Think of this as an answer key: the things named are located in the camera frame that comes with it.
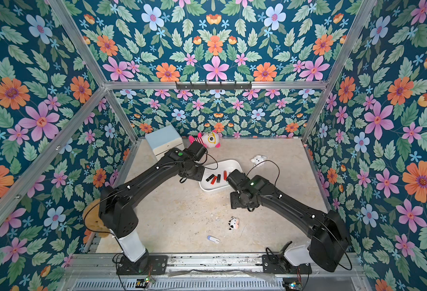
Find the black red usb drive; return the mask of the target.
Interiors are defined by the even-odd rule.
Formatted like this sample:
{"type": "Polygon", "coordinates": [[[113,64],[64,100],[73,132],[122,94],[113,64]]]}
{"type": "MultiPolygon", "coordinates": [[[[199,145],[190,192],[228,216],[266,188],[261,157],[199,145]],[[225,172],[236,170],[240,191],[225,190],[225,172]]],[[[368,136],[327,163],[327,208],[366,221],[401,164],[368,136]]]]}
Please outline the black red usb drive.
{"type": "Polygon", "coordinates": [[[208,182],[208,181],[210,181],[211,179],[213,179],[215,177],[215,175],[214,174],[211,174],[207,179],[206,179],[206,181],[208,182]]]}

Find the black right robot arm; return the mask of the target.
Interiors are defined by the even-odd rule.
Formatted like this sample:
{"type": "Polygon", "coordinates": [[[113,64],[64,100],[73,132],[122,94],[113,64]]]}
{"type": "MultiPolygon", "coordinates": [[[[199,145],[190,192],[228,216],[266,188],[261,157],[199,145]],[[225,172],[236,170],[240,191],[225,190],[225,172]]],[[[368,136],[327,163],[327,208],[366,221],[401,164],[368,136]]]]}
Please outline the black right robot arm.
{"type": "Polygon", "coordinates": [[[233,188],[230,203],[233,209],[253,210],[266,207],[297,226],[310,239],[307,247],[312,262],[327,272],[334,272],[350,245],[349,232],[340,215],[324,213],[286,195],[262,176],[248,178],[234,170],[227,177],[233,188]]]}

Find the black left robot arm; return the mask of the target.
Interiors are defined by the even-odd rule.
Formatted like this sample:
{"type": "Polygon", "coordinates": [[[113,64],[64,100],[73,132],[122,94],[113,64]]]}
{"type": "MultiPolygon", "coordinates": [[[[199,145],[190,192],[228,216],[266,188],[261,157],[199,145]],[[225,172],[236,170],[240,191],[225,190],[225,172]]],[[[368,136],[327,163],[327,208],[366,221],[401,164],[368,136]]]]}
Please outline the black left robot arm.
{"type": "Polygon", "coordinates": [[[129,261],[136,263],[144,259],[147,253],[136,231],[139,222],[136,206],[175,176],[181,177],[183,181],[201,181],[205,167],[200,164],[200,160],[205,155],[207,148],[196,141],[184,150],[171,148],[156,164],[136,178],[115,188],[104,189],[99,203],[99,218],[116,238],[129,261]]]}

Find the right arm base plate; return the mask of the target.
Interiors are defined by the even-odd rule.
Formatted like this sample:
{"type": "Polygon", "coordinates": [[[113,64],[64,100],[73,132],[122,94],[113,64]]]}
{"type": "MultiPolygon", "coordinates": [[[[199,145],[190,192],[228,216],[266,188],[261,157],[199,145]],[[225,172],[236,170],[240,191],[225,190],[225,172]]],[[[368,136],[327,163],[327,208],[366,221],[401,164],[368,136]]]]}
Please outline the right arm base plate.
{"type": "Polygon", "coordinates": [[[267,253],[261,256],[263,272],[266,274],[283,274],[283,275],[310,275],[312,268],[310,265],[302,264],[293,266],[284,258],[277,258],[275,255],[267,253]]]}

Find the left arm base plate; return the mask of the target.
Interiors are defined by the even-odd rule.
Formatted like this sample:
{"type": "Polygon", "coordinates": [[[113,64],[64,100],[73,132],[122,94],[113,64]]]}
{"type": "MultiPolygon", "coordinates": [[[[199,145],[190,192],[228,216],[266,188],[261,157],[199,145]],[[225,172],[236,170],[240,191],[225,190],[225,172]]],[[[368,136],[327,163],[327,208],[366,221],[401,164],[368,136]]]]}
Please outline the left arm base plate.
{"type": "Polygon", "coordinates": [[[144,255],[136,262],[130,261],[124,255],[116,261],[117,275],[163,275],[166,273],[168,256],[144,255]]]}

